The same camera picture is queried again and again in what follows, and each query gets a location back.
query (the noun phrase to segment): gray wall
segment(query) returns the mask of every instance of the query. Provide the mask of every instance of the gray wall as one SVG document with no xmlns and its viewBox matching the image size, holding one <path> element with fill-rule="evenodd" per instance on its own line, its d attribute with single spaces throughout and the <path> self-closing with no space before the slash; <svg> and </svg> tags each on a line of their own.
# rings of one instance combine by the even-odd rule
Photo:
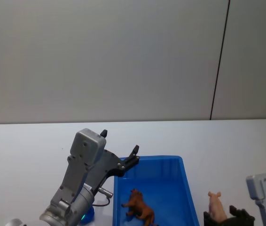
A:
<svg viewBox="0 0 266 226">
<path fill-rule="evenodd" d="M 0 123 L 209 119 L 227 4 L 0 0 Z M 231 2 L 212 113 L 266 117 L 266 0 Z"/>
</svg>

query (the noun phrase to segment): toy animal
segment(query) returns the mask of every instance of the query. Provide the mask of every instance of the toy animal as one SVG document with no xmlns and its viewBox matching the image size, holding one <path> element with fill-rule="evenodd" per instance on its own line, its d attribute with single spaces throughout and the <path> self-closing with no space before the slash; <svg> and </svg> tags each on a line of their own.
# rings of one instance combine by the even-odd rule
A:
<svg viewBox="0 0 266 226">
<path fill-rule="evenodd" d="M 153 225 L 155 219 L 154 211 L 144 203 L 142 193 L 137 189 L 131 190 L 129 202 L 122 204 L 122 207 L 129 207 L 129 212 L 126 215 L 135 215 L 137 219 L 144 221 L 144 226 Z"/>
<path fill-rule="evenodd" d="M 227 215 L 224 212 L 223 205 L 219 200 L 221 197 L 221 192 L 214 194 L 212 192 L 208 192 L 209 198 L 209 214 L 210 217 L 218 223 L 227 219 Z"/>
</svg>

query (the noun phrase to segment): white table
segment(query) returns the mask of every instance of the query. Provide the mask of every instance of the white table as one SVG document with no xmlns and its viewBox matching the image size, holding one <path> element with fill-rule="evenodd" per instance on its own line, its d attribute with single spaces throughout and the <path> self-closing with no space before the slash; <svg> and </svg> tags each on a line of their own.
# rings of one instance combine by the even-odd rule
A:
<svg viewBox="0 0 266 226">
<path fill-rule="evenodd" d="M 208 191 L 222 192 L 227 214 L 229 205 L 245 208 L 262 225 L 245 179 L 266 172 L 266 120 L 0 125 L 0 226 L 12 218 L 38 219 L 62 182 L 74 135 L 83 128 L 107 129 L 106 148 L 118 156 L 136 144 L 139 155 L 180 155 L 200 225 Z M 113 178 L 103 187 L 113 191 Z M 105 197 L 98 194 L 95 203 L 105 203 Z M 112 207 L 113 202 L 96 207 L 90 225 L 112 225 Z"/>
</svg>

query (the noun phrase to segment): pink toy pig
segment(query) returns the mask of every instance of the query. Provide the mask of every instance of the pink toy pig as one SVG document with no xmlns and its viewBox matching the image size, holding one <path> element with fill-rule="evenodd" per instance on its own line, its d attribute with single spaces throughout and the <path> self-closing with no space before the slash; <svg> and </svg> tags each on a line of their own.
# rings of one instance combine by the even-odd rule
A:
<svg viewBox="0 0 266 226">
<path fill-rule="evenodd" d="M 227 219 L 226 213 L 224 212 L 223 205 L 219 200 L 221 197 L 221 192 L 217 194 L 208 192 L 209 198 L 209 214 L 210 217 L 218 223 Z"/>
</svg>

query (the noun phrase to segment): blue plastic bin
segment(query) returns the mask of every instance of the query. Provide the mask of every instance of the blue plastic bin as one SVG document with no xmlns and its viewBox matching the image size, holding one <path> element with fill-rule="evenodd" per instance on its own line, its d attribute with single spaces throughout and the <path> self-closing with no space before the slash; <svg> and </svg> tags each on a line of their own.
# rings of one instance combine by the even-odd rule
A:
<svg viewBox="0 0 266 226">
<path fill-rule="evenodd" d="M 130 191 L 141 191 L 145 203 L 155 212 L 159 226 L 199 226 L 188 180 L 179 156 L 141 157 L 139 164 L 122 178 L 114 179 L 113 226 L 143 226 L 135 217 L 127 217 Z"/>
</svg>

